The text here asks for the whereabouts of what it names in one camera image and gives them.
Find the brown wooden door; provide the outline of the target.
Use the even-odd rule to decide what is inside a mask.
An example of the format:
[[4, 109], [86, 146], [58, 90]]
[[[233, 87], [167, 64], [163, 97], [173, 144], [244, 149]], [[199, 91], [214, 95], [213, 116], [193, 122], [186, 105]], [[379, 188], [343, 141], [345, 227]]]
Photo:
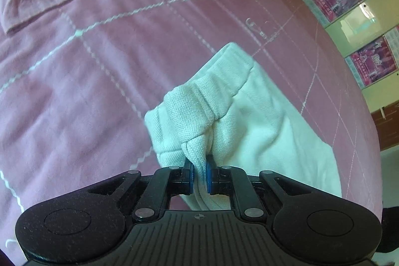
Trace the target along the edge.
[[398, 145], [399, 141], [399, 104], [398, 101], [372, 112], [371, 116], [377, 128], [381, 151]]

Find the upper right purple poster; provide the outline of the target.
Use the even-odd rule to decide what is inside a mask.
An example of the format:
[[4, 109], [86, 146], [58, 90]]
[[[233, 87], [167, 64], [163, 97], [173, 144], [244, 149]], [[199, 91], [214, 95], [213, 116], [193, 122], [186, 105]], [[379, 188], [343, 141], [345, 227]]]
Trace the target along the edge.
[[360, 89], [398, 69], [398, 26], [345, 58]]

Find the pink checked bed sheet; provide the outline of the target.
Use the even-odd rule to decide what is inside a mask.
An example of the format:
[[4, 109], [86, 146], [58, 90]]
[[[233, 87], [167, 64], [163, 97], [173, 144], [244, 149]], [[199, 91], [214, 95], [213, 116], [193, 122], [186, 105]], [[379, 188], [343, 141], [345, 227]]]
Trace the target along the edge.
[[28, 207], [158, 168], [143, 119], [227, 43], [334, 151], [342, 194], [382, 212], [379, 141], [346, 62], [302, 0], [70, 0], [1, 28], [1, 250]]

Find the white pants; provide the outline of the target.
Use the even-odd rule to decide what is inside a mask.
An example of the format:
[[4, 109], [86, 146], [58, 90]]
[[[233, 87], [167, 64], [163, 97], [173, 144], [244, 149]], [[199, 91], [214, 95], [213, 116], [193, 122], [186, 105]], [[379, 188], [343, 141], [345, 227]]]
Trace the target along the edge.
[[194, 165], [193, 210], [230, 207], [206, 185], [206, 157], [218, 166], [256, 176], [271, 170], [340, 196], [333, 149], [323, 142], [263, 68], [239, 45], [229, 43], [186, 83], [175, 87], [145, 125], [162, 167]]

